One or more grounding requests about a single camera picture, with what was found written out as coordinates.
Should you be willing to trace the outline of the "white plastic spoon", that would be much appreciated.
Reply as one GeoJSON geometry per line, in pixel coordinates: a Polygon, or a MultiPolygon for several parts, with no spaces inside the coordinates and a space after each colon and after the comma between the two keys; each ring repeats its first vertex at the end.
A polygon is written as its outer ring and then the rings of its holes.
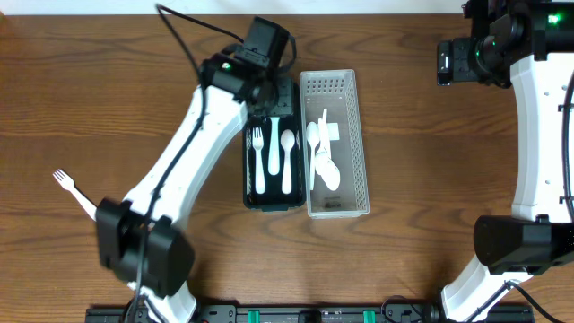
{"type": "Polygon", "coordinates": [[[332,155],[331,155],[331,147],[330,147],[328,129],[325,129],[324,131],[321,131],[319,129],[319,137],[320,137],[320,143],[319,143],[319,147],[317,149],[317,155],[324,155],[328,158],[331,158],[332,155]]]}
{"type": "Polygon", "coordinates": [[[327,129],[326,117],[327,117],[327,108],[324,108],[323,113],[322,113],[322,118],[319,121],[319,129],[321,131],[324,131],[325,129],[327,129]]]}
{"type": "Polygon", "coordinates": [[[281,147],[284,152],[283,160],[283,176],[282,176],[282,192],[289,195],[292,191],[291,183],[291,149],[295,144],[294,133],[290,129],[283,131],[281,136],[281,147]]]}
{"type": "Polygon", "coordinates": [[[339,188],[341,183],[340,171],[324,149],[315,155],[315,171],[329,190],[336,191],[339,188]]]}
{"type": "Polygon", "coordinates": [[[319,129],[317,123],[311,121],[307,125],[307,142],[310,147],[309,159],[309,189],[313,190],[315,185],[315,156],[316,148],[320,142],[319,129]]]}

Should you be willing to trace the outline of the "white plastic fork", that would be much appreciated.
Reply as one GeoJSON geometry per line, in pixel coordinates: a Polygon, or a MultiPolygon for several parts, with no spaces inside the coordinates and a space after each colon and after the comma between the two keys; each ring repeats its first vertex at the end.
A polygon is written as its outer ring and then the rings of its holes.
{"type": "Polygon", "coordinates": [[[53,173],[53,177],[64,190],[72,194],[85,213],[87,213],[93,221],[96,221],[96,205],[76,187],[74,179],[62,169],[56,170],[53,173]]]}
{"type": "Polygon", "coordinates": [[[265,193],[265,175],[263,167],[262,150],[264,147],[263,131],[260,127],[252,128],[252,146],[255,150],[255,187],[259,195],[265,193]]]}
{"type": "Polygon", "coordinates": [[[272,176],[277,175],[280,171],[280,154],[279,154],[279,117],[270,117],[271,120],[271,138],[268,155],[268,173],[272,176]]]}

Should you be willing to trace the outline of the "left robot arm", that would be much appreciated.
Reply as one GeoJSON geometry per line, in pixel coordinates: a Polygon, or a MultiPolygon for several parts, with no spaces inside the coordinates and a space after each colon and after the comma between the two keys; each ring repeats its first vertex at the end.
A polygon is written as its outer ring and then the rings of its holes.
{"type": "Polygon", "coordinates": [[[248,35],[202,63],[187,114],[159,160],[120,202],[104,198],[95,211],[100,263],[129,284],[134,298],[122,315],[139,321],[189,322],[196,298],[187,287],[195,252],[185,231],[196,197],[230,140],[248,116],[276,107],[284,73],[283,51],[294,37],[256,17],[248,35]]]}

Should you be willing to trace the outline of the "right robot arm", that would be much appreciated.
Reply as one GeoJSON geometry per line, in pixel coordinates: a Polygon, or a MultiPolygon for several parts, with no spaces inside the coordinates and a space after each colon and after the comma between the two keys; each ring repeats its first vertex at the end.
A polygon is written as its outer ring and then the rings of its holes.
{"type": "Polygon", "coordinates": [[[573,259],[573,5],[469,0],[467,38],[440,42],[437,82],[512,89],[518,173],[511,213],[474,225],[474,257],[440,294],[437,320],[515,322],[500,300],[573,259]]]}

